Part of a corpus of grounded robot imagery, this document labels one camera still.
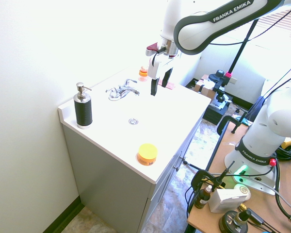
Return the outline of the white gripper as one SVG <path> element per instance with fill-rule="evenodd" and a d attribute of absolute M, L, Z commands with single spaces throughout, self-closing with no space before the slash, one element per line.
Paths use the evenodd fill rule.
<path fill-rule="evenodd" d="M 153 56 L 150 59 L 147 74 L 150 78 L 152 78 L 151 80 L 152 96 L 155 96 L 157 93 L 159 78 L 162 78 L 164 76 L 162 80 L 162 87 L 167 86 L 176 60 L 177 60 L 176 56 L 171 57 L 163 53 L 155 54 L 155 56 Z"/>

